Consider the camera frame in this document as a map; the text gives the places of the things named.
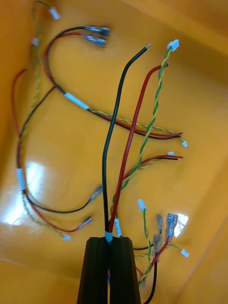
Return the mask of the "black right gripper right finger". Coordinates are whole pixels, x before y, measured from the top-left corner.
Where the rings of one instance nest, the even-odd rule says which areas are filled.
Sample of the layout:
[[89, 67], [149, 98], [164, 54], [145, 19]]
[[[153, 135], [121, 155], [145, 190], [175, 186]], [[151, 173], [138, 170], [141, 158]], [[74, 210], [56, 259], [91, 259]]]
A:
[[133, 243], [114, 237], [110, 245], [110, 303], [140, 304]]

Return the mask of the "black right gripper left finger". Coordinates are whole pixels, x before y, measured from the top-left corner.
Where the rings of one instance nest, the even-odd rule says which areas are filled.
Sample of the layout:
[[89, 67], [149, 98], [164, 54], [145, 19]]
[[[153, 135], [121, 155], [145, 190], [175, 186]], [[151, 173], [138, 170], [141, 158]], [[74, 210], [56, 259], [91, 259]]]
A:
[[91, 237], [86, 242], [78, 304], [108, 302], [108, 243], [104, 237]]

